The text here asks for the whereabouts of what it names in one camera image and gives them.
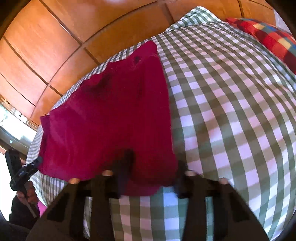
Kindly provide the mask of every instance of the bed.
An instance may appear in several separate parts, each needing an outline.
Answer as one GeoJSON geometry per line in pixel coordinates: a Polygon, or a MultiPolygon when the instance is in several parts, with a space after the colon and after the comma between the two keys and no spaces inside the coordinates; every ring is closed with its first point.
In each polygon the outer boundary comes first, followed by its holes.
{"type": "MultiPolygon", "coordinates": [[[[207,9],[196,7],[165,32],[109,58],[74,84],[53,108],[108,62],[126,58],[148,40],[157,44],[168,84],[176,157],[205,178],[229,179],[270,240],[275,239],[295,210],[296,76],[252,36],[207,9]]],[[[27,163],[37,158],[42,134],[40,126],[27,163]]],[[[46,206],[67,184],[40,172],[31,180],[46,206]]],[[[187,200],[177,199],[172,188],[110,203],[116,240],[182,237],[187,200]]],[[[88,198],[86,237],[90,215],[88,198]]],[[[207,239],[213,239],[210,198],[207,239]]]]}

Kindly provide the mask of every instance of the hand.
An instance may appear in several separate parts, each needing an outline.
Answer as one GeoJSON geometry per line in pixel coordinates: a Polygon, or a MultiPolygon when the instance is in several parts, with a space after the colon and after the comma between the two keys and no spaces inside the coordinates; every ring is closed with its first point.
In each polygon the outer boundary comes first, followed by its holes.
{"type": "MultiPolygon", "coordinates": [[[[31,204],[37,204],[39,199],[37,197],[37,194],[35,193],[35,187],[33,186],[33,183],[31,181],[28,181],[29,189],[27,190],[27,197],[28,197],[28,203],[31,204]]],[[[17,198],[20,200],[22,204],[26,204],[26,198],[25,195],[21,191],[17,191],[17,198]]]]}

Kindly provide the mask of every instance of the wooden panel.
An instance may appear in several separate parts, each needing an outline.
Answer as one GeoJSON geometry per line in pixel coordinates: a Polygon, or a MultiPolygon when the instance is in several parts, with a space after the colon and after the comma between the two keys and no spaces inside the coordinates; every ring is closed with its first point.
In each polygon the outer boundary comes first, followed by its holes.
{"type": "Polygon", "coordinates": [[[38,0],[20,11],[4,36],[47,82],[79,46],[38,0]]]}
{"type": "Polygon", "coordinates": [[[83,48],[80,48],[65,62],[50,84],[61,94],[65,94],[72,85],[96,66],[94,60],[83,48]]]}
{"type": "Polygon", "coordinates": [[[30,117],[33,112],[34,105],[26,100],[20,93],[18,93],[0,74],[0,90],[1,95],[24,116],[30,117]]]}
{"type": "Polygon", "coordinates": [[[113,22],[86,42],[99,62],[142,40],[162,33],[169,23],[157,4],[150,4],[113,22]]]}
{"type": "Polygon", "coordinates": [[[245,18],[253,18],[272,25],[276,25],[274,11],[258,3],[241,1],[245,18]]]}
{"type": "Polygon", "coordinates": [[[43,0],[82,42],[120,16],[155,1],[43,0]]]}
{"type": "Polygon", "coordinates": [[[50,87],[47,87],[32,113],[31,120],[40,125],[40,116],[47,115],[61,97],[50,87]]]}
{"type": "Polygon", "coordinates": [[[221,20],[242,17],[236,0],[176,0],[168,2],[167,6],[175,22],[196,6],[205,7],[221,20]]]}
{"type": "Polygon", "coordinates": [[[272,6],[270,6],[266,1],[264,0],[251,0],[252,2],[257,2],[257,3],[260,3],[262,5],[264,5],[265,7],[268,7],[270,9],[272,9],[272,6]]]}
{"type": "Polygon", "coordinates": [[[0,40],[0,73],[32,104],[37,103],[46,88],[46,84],[19,59],[4,39],[0,40]]]}

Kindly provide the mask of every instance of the checkered pillow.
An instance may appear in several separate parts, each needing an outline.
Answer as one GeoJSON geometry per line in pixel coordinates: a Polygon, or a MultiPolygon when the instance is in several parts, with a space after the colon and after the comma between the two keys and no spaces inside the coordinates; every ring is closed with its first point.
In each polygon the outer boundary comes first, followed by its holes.
{"type": "Polygon", "coordinates": [[[296,41],[290,33],[254,19],[226,20],[232,26],[252,35],[296,74],[296,41]]]}

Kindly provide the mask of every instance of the person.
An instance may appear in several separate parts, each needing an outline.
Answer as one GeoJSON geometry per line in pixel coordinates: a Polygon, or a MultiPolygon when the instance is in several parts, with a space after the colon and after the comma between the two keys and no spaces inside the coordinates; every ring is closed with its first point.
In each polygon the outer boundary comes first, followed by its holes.
{"type": "Polygon", "coordinates": [[[1,241],[25,241],[28,233],[40,218],[40,211],[37,206],[38,197],[35,187],[31,181],[27,184],[27,202],[36,207],[37,217],[33,217],[30,210],[26,206],[26,198],[24,193],[17,191],[16,196],[12,200],[11,214],[9,221],[6,221],[0,211],[0,240],[1,241]]]}

